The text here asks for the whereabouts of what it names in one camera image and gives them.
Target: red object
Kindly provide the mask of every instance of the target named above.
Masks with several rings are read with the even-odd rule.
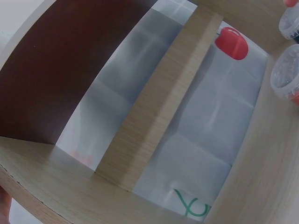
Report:
[[[221,30],[215,41],[216,46],[235,60],[242,60],[248,54],[248,44],[244,37],[231,27]]]
[[[299,92],[295,93],[295,97],[292,99],[292,102],[299,105]]]

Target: wooden board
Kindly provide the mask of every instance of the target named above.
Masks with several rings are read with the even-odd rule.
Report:
[[[131,191],[147,166],[217,33],[222,16],[199,7],[157,66],[96,172]]]
[[[55,144],[156,0],[45,0],[0,56],[0,136]]]
[[[270,55],[242,148],[206,224],[295,224],[299,220],[299,107],[270,86]]]
[[[197,224],[96,175],[58,147],[0,137],[0,186],[45,224]]]
[[[224,21],[245,34],[267,52],[286,40],[278,29],[286,7],[283,0],[191,0],[224,17]]]

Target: clear plastic container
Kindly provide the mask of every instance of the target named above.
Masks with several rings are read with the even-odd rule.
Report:
[[[299,44],[290,46],[277,60],[271,87],[279,97],[299,105]]]
[[[279,30],[286,39],[299,36],[299,4],[286,9],[279,22]]]

